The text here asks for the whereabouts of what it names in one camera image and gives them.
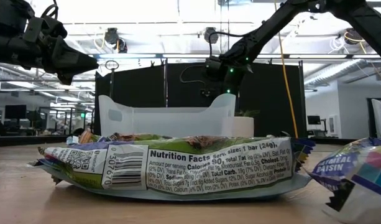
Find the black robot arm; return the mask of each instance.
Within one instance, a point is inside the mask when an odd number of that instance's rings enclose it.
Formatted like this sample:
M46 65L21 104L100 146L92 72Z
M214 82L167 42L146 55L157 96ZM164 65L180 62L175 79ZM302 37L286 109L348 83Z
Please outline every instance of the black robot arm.
M63 84L70 85L74 75L99 65L95 58L69 47L64 41L66 36L61 22L44 14L35 17L24 0L0 1L1 63L25 69L42 68L56 73Z
M223 82L223 88L236 94L247 66L264 45L301 12L331 12L350 23L381 56L381 14L365 0L288 0L256 30L243 35L229 51L206 61L206 77Z

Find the crumpled plastic packaging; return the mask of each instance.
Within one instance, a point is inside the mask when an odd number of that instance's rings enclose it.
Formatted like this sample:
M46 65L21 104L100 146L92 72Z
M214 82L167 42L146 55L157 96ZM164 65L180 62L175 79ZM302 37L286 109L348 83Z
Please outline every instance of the crumpled plastic packaging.
M91 143L39 148L44 159L36 166L56 183L149 200L267 198L311 180L298 173L314 146L308 140L87 135L80 142Z
M348 224L381 224L381 140L352 142L309 175L334 193L325 213Z

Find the table surface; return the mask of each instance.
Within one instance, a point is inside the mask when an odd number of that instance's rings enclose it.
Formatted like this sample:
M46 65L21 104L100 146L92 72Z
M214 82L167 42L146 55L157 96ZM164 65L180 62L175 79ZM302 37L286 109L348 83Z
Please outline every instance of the table surface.
M306 169L327 155L314 152ZM0 223L338 223L321 211L332 193L313 180L269 202L133 201L55 186L50 174L27 165L39 157L37 146L0 147Z

